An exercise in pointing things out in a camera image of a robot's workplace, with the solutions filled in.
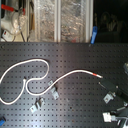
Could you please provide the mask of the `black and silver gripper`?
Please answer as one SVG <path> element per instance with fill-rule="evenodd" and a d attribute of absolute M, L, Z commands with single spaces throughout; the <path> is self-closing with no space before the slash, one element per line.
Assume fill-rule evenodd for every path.
<path fill-rule="evenodd" d="M 107 111 L 111 115 L 116 116 L 116 121 L 113 122 L 116 122 L 118 125 L 128 125 L 128 90 L 125 91 L 121 86 L 109 79 L 101 79 L 99 84 L 108 91 L 103 98 L 106 104 L 114 99 L 118 99 L 122 103 L 120 107 Z"/>

